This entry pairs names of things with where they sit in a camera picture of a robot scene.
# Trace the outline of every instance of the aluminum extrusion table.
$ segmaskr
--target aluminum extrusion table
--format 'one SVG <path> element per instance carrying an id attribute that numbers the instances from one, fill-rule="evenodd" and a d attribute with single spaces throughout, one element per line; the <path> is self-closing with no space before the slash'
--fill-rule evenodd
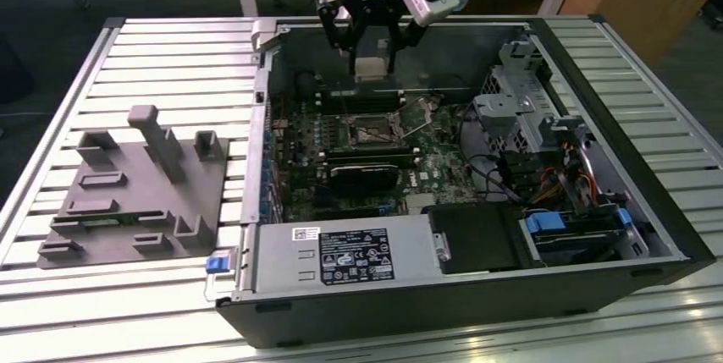
<path id="1" fill-rule="evenodd" d="M 158 107 L 158 122 L 173 126 L 179 139 L 213 129 L 232 140 L 217 248 L 239 244 L 253 21 L 106 22 L 0 212 L 1 361 L 632 362 L 723 353 L 720 263 L 592 314 L 264 350 L 244 343 L 213 311 L 213 299 L 233 281 L 227 275 L 207 285 L 204 258 L 36 268 L 36 251 L 80 164 L 72 150 L 80 135 L 108 128 L 117 141 L 141 141 L 125 124 L 125 111 L 138 104 Z M 547 23 L 720 257 L 720 147 L 605 24 L 587 17 Z M 553 85 L 573 113 L 572 97 Z"/>

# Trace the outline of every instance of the metal bracket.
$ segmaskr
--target metal bracket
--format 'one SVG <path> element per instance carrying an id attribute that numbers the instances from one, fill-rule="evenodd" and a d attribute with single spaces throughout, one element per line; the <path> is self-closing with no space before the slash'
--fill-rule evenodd
<path id="1" fill-rule="evenodd" d="M 543 62 L 543 54 L 531 41 L 513 41 L 499 49 L 499 59 L 505 71 L 535 70 Z"/>
<path id="2" fill-rule="evenodd" d="M 240 208 L 241 223 L 259 222 L 263 149 L 269 139 L 269 134 L 265 133 L 265 109 L 265 105 L 256 105 L 251 109 L 244 201 Z"/>
<path id="3" fill-rule="evenodd" d="M 249 223 L 240 227 L 239 262 L 236 263 L 237 287 L 232 292 L 232 300 L 240 301 L 244 294 L 255 292 L 255 242 L 256 224 Z"/>
<path id="4" fill-rule="evenodd" d="M 255 106 L 264 106 L 269 96 L 269 71 L 259 69 L 253 81 L 253 103 Z"/>
<path id="5" fill-rule="evenodd" d="M 251 26 L 251 47 L 255 52 L 268 51 L 277 43 L 276 19 L 259 19 Z"/>

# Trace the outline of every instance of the warning label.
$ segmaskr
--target warning label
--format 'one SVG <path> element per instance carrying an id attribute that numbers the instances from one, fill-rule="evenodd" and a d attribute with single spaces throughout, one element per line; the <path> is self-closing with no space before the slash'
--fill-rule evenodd
<path id="1" fill-rule="evenodd" d="M 319 255 L 327 285 L 395 278 L 385 229 L 319 234 Z"/>

